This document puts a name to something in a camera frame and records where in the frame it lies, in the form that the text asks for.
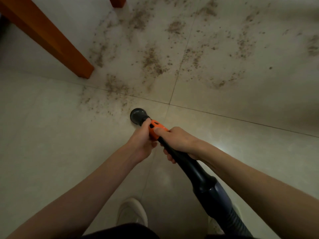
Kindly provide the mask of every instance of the black round nozzle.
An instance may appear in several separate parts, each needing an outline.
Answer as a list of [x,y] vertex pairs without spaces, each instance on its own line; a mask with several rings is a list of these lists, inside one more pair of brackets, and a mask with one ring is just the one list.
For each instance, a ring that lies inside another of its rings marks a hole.
[[144,109],[135,108],[131,111],[130,118],[133,123],[141,126],[143,122],[150,117],[147,115]]

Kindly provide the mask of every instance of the orange handle grip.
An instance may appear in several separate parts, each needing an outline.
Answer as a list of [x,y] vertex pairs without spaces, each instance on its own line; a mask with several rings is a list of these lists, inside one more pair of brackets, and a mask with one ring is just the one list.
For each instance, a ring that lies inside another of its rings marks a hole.
[[155,140],[157,140],[157,139],[159,138],[159,136],[154,132],[154,129],[155,129],[156,127],[163,128],[163,129],[165,129],[166,131],[168,131],[168,129],[167,129],[166,127],[164,127],[162,124],[160,124],[158,121],[152,120],[152,121],[151,121],[151,124],[150,124],[149,127],[148,127],[148,130],[149,130],[149,132],[150,132],[150,136],[151,136],[153,139],[155,139]]

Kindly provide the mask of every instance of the orange wooden leg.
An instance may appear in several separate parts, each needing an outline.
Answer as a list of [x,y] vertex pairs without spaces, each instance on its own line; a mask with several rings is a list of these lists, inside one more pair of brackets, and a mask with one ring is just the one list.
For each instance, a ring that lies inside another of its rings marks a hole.
[[93,65],[31,0],[0,0],[0,13],[77,76],[90,78]]
[[122,8],[126,0],[110,0],[112,7]]

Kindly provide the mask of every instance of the dark pants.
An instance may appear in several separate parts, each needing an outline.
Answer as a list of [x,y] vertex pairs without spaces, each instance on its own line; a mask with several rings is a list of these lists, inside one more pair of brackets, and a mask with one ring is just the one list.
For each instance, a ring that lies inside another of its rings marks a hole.
[[[160,239],[155,232],[147,227],[137,224],[129,223],[110,229],[97,231],[89,235],[81,237],[82,239],[113,239],[113,238],[147,238],[147,239]],[[222,238],[222,239],[244,239],[249,237],[230,236],[230,235],[207,235],[206,239]]]

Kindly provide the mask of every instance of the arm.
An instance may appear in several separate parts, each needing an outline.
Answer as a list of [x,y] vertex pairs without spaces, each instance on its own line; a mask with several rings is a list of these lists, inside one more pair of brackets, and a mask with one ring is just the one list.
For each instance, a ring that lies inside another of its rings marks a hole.
[[103,205],[157,143],[149,139],[146,120],[129,141],[83,181],[44,207],[8,239],[76,238],[82,236]]
[[[179,127],[155,132],[174,149],[209,166],[281,238],[317,238],[319,201],[199,140]],[[164,150],[167,158],[175,163]]]

